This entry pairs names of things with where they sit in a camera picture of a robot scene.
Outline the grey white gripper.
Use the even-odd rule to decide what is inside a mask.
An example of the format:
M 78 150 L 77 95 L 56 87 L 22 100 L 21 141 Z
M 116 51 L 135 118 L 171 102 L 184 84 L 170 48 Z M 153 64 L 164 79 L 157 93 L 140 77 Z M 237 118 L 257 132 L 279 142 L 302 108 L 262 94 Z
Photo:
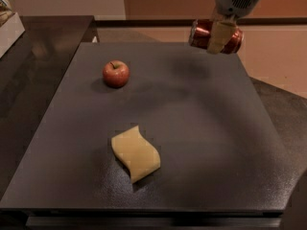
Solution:
M 212 55 L 223 53 L 226 44 L 237 30 L 234 22 L 249 15 L 260 0 L 215 0 L 210 38 L 207 52 Z

